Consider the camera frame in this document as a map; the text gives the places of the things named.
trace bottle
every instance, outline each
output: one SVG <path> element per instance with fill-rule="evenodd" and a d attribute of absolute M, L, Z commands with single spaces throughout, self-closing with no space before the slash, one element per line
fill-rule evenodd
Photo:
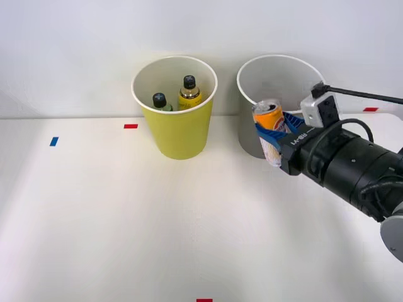
<path fill-rule="evenodd" d="M 196 86 L 196 79 L 192 75 L 183 78 L 183 87 L 179 92 L 179 110 L 186 110 L 203 102 L 202 93 Z"/>
<path fill-rule="evenodd" d="M 172 105 L 166 102 L 165 95 L 161 92 L 155 93 L 155 95 L 152 96 L 152 102 L 156 110 L 174 111 Z"/>

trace can lid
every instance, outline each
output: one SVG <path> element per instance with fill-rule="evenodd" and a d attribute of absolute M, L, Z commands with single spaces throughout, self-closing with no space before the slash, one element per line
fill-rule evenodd
<path fill-rule="evenodd" d="M 155 108 L 163 108 L 166 105 L 165 95 L 161 92 L 155 93 L 152 96 L 152 102 L 154 103 Z"/>
<path fill-rule="evenodd" d="M 256 115 L 263 115 L 265 113 L 270 113 L 279 107 L 278 101 L 275 99 L 266 99 L 264 101 L 258 102 L 252 106 L 252 111 Z"/>
<path fill-rule="evenodd" d="M 183 78 L 183 87 L 186 89 L 193 89 L 196 87 L 196 79 L 192 75 L 187 75 Z"/>

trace white wall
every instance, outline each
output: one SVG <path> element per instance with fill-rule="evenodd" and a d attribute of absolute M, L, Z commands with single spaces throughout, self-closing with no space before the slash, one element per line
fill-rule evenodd
<path fill-rule="evenodd" d="M 215 114 L 237 111 L 236 72 L 264 53 L 305 59 L 334 86 L 403 97 L 401 0 L 0 5 L 1 118 L 141 115 L 130 81 L 147 61 L 168 54 L 197 56 L 217 71 Z M 344 109 L 374 104 L 339 100 Z"/>

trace paper cup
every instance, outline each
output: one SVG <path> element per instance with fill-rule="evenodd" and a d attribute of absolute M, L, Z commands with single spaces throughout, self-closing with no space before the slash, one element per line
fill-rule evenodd
<path fill-rule="evenodd" d="M 242 148 L 254 157 L 264 158 L 252 105 L 264 99 L 277 99 L 283 111 L 300 113 L 300 102 L 320 81 L 325 82 L 315 67 L 288 55 L 263 55 L 246 62 L 237 75 L 241 99 L 238 138 Z"/>
<path fill-rule="evenodd" d="M 162 92 L 174 110 L 178 110 L 179 90 L 183 77 L 189 74 L 196 78 L 204 102 L 183 111 L 165 112 L 152 108 L 152 96 Z M 217 76 L 209 65 L 185 56 L 156 60 L 135 76 L 132 82 L 133 96 L 141 105 L 162 154 L 172 159 L 190 159 L 204 149 L 217 84 Z"/>

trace blue tape marker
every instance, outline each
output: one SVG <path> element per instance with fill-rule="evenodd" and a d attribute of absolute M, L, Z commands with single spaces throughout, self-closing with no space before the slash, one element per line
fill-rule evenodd
<path fill-rule="evenodd" d="M 56 146 L 58 140 L 59 140 L 58 137 L 53 137 L 52 141 L 50 142 L 50 146 L 51 147 Z"/>

